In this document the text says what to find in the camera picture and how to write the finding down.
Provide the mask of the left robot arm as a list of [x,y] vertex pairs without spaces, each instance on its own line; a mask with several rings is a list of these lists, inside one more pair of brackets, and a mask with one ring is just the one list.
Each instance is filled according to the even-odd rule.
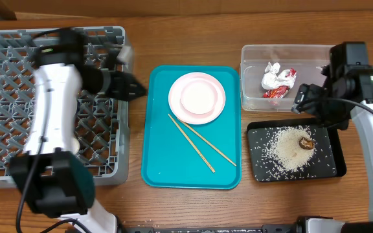
[[34,54],[36,70],[34,116],[23,153],[10,160],[9,172],[21,192],[20,207],[70,223],[80,232],[124,232],[120,219],[95,197],[89,170],[76,158],[74,134],[78,93],[126,102],[146,94],[146,88],[118,65],[129,62],[129,45],[107,47],[105,66],[85,63],[85,36],[73,28],[58,28],[54,45]]

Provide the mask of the wooden chopstick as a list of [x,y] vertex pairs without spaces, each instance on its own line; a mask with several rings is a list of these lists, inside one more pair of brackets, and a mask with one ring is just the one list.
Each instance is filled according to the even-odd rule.
[[174,123],[174,125],[176,126],[176,128],[184,136],[184,138],[188,141],[188,143],[193,147],[193,149],[195,150],[195,152],[200,156],[201,160],[207,165],[207,167],[210,169],[210,171],[212,173],[216,173],[215,169],[211,166],[211,164],[208,162],[208,160],[205,158],[205,156],[200,152],[200,150],[196,147],[196,145],[191,141],[191,139],[189,138],[189,136],[183,131],[183,129],[181,128],[181,126],[175,121],[175,119],[173,118],[173,116],[170,113],[168,113],[167,115],[170,118],[170,120]]
[[215,147],[211,142],[209,142],[205,137],[203,137],[201,134],[199,134],[195,129],[193,129],[191,126],[189,126],[186,122],[183,122],[182,120],[178,119],[180,123],[182,123],[184,126],[186,126],[191,132],[193,132],[195,135],[197,135],[202,141],[204,141],[206,144],[208,144],[212,149],[214,149],[217,153],[219,153],[224,159],[229,161],[233,166],[236,167],[236,163],[233,162],[228,156],[226,156],[221,150],[219,150],[217,147]]

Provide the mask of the brown food piece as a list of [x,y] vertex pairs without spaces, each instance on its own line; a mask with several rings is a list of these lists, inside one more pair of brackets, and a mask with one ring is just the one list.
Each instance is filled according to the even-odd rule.
[[299,140],[299,146],[304,150],[312,150],[314,148],[314,142],[312,139],[302,137]]

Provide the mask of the red snack wrapper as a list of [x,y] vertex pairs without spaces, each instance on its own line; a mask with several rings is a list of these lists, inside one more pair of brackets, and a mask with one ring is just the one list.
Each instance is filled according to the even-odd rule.
[[[293,82],[295,83],[297,72],[295,69],[291,68],[288,72],[287,77],[292,78]],[[263,94],[263,98],[283,98],[286,93],[290,90],[290,87],[287,86],[280,86],[277,89],[273,90],[266,90],[266,92]]]

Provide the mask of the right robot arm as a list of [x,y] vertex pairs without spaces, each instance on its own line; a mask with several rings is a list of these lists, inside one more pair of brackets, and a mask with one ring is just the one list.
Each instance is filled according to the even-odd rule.
[[323,67],[323,86],[302,84],[292,111],[309,113],[325,126],[340,130],[354,123],[367,169],[368,221],[348,223],[330,217],[298,217],[292,232],[373,232],[373,67],[363,42],[343,42],[330,49]]

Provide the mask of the small pink bowl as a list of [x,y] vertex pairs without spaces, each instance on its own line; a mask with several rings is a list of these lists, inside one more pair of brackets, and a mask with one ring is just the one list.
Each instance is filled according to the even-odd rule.
[[212,111],[218,101],[217,89],[203,79],[195,79],[181,91],[181,104],[189,112],[204,115]]

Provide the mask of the white paper cup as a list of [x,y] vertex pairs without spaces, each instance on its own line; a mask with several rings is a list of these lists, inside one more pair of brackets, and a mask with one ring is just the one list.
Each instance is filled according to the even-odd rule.
[[72,153],[76,155],[80,150],[80,143],[76,137],[72,138]]

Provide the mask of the large pink plate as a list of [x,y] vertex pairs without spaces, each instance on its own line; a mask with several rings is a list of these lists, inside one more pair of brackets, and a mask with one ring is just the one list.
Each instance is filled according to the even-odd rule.
[[[209,113],[197,115],[187,111],[181,104],[181,91],[187,83],[195,79],[209,81],[218,92],[218,101]],[[182,75],[171,86],[168,94],[168,103],[173,114],[183,122],[194,125],[207,124],[221,115],[226,102],[226,94],[222,84],[215,77],[204,72],[190,72]]]

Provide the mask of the white napkin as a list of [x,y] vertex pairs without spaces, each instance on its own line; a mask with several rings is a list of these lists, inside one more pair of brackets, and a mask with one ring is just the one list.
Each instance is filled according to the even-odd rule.
[[265,90],[273,90],[277,89],[280,86],[287,86],[292,88],[294,85],[293,79],[287,77],[289,69],[283,70],[280,74],[280,64],[274,63],[271,64],[270,62],[267,64],[265,69],[265,74],[262,78],[261,84]]

